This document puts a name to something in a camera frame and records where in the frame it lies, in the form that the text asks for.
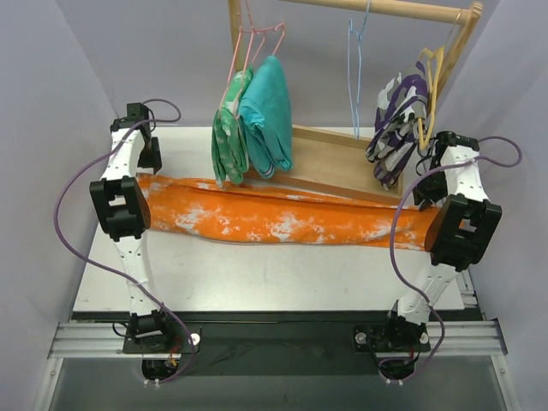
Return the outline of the orange tie-dye trousers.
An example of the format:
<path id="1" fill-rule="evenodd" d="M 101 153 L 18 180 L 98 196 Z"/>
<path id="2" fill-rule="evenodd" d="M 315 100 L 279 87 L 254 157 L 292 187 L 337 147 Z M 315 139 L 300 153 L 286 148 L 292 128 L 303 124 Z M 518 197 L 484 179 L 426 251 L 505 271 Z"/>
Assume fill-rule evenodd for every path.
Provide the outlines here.
<path id="1" fill-rule="evenodd" d="M 152 228 L 238 243 L 300 243 L 421 250 L 438 211 L 276 187 L 219 187 L 211 179 L 137 177 Z"/>

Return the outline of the blue wire hanger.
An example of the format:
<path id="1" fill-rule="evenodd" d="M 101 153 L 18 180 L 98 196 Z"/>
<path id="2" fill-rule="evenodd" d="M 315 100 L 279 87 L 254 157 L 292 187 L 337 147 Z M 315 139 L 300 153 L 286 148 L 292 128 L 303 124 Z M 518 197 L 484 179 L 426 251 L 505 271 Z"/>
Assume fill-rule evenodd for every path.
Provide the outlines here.
<path id="1" fill-rule="evenodd" d="M 371 2 L 366 1 L 366 10 L 363 19 L 358 28 L 354 26 L 352 19 L 348 20 L 347 32 L 347 88 L 349 108 L 352 120 L 353 135 L 356 140 L 360 139 L 360 97 L 361 97 L 361 82 L 362 82 L 362 49 L 364 41 L 364 32 L 366 29 L 367 19 L 371 8 Z M 357 69 L 355 74 L 352 70 L 353 55 L 357 56 Z"/>

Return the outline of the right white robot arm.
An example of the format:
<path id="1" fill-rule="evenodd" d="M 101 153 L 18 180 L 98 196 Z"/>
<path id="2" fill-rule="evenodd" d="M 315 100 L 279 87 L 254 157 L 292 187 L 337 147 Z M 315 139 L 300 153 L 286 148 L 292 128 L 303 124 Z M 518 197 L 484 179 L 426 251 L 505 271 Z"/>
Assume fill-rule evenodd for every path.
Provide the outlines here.
<path id="1" fill-rule="evenodd" d="M 426 325 L 434 306 L 458 273 L 480 262 L 503 215 L 483 188 L 478 164 L 482 158 L 479 140 L 452 131 L 436 135 L 430 169 L 410 190 L 417 206 L 443 203 L 426 231 L 429 260 L 414 282 L 396 274 L 407 288 L 405 294 L 384 322 L 355 327 L 357 350 L 374 354 L 430 350 Z"/>

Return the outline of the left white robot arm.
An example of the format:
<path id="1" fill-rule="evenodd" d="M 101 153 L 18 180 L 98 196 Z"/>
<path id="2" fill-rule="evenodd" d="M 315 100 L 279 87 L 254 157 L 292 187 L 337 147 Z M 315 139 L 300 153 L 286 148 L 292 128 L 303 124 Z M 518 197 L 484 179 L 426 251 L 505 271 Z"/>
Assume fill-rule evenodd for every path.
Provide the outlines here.
<path id="1" fill-rule="evenodd" d="M 200 336 L 181 327 L 158 303 L 146 252 L 151 212 L 137 179 L 139 168 L 158 172 L 162 159 L 156 124 L 145 103 L 127 104 L 127 114 L 110 125 L 112 150 L 99 180 L 89 192 L 103 232 L 112 240 L 122 262 L 129 299 L 124 351 L 131 354 L 194 354 Z"/>

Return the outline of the green patterned trousers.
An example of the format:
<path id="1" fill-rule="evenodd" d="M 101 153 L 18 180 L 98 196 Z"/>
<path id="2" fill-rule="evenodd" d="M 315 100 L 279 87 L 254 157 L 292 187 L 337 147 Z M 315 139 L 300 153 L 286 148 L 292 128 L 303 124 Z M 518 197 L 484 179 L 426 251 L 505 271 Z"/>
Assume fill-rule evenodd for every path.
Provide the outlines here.
<path id="1" fill-rule="evenodd" d="M 213 117 L 211 160 L 215 180 L 222 187 L 226 179 L 234 184 L 243 181 L 249 169 L 245 136 L 238 118 L 241 97 L 253 79 L 253 66 L 234 74 L 220 108 Z"/>

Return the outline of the purple camouflage trousers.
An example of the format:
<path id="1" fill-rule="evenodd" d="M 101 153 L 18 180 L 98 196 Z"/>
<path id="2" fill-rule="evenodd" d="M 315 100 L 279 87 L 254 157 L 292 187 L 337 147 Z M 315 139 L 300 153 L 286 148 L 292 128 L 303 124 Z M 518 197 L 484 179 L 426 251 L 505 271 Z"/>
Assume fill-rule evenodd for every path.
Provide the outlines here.
<path id="1" fill-rule="evenodd" d="M 395 75 L 378 93 L 374 136 L 366 160 L 386 190 L 397 183 L 417 146 L 419 121 L 426 119 L 428 102 L 426 69 L 419 61 Z"/>

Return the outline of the teal trousers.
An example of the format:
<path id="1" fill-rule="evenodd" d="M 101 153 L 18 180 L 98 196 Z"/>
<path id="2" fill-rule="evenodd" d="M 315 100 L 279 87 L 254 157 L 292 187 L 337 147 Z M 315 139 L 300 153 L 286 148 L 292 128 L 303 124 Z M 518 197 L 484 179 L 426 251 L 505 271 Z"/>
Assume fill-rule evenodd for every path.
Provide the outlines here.
<path id="1" fill-rule="evenodd" d="M 238 114 L 254 169 L 264 179 L 294 166 L 292 110 L 283 66 L 277 57 L 265 58 L 241 99 Z"/>

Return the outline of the yellow plastic hanger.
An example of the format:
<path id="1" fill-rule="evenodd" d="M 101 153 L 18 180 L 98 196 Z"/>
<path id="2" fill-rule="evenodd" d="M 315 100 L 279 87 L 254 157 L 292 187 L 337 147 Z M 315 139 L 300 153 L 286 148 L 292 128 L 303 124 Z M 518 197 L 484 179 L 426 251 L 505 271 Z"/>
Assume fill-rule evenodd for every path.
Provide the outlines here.
<path id="1" fill-rule="evenodd" d="M 425 150 L 432 137 L 435 124 L 435 115 L 438 101 L 438 83 L 441 69 L 444 63 L 445 47 L 442 45 L 435 51 L 424 48 L 419 59 L 426 59 L 426 78 L 428 86 L 428 99 L 426 116 L 418 118 L 419 149 Z"/>

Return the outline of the wooden clothes rack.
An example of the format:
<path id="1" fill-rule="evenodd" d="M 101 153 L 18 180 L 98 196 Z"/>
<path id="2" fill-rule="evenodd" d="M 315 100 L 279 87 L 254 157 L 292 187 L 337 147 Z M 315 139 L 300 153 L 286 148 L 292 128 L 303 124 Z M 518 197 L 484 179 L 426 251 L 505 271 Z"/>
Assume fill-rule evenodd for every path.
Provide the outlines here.
<path id="1" fill-rule="evenodd" d="M 459 27 L 445 58 L 439 61 L 434 89 L 441 92 L 481 17 L 483 5 L 474 2 L 467 9 L 451 8 L 409 1 L 310 1 L 310 5 L 370 11 L 422 21 L 455 24 Z M 294 125 L 293 153 L 295 166 L 277 171 L 267 181 L 342 197 L 377 201 L 395 205 L 403 194 L 403 179 L 390 189 L 382 188 L 373 177 L 373 165 L 365 158 L 368 139 L 355 140 L 350 134 L 322 128 Z"/>

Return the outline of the aluminium mounting rail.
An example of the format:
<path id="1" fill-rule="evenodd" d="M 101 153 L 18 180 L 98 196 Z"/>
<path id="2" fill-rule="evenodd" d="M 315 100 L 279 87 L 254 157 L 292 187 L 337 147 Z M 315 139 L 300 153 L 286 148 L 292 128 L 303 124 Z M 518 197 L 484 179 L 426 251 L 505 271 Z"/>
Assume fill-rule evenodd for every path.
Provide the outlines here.
<path id="1" fill-rule="evenodd" d="M 116 358 L 126 354 L 128 339 L 107 323 L 61 323 L 50 348 L 51 358 Z M 251 348 L 355 349 L 364 341 L 349 323 L 219 323 L 195 325 L 192 339 L 203 352 L 215 343 L 243 344 Z M 449 321 L 427 327 L 429 343 L 438 356 L 498 356 L 508 353 L 495 321 Z"/>

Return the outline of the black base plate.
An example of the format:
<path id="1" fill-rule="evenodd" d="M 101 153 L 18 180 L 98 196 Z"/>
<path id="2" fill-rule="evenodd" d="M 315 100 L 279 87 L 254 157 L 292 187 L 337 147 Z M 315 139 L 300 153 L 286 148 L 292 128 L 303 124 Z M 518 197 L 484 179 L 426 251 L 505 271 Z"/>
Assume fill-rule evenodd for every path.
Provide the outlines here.
<path id="1" fill-rule="evenodd" d="M 125 354 L 145 377 L 347 376 L 406 378 L 433 342 L 393 312 L 196 312 L 132 317 Z"/>

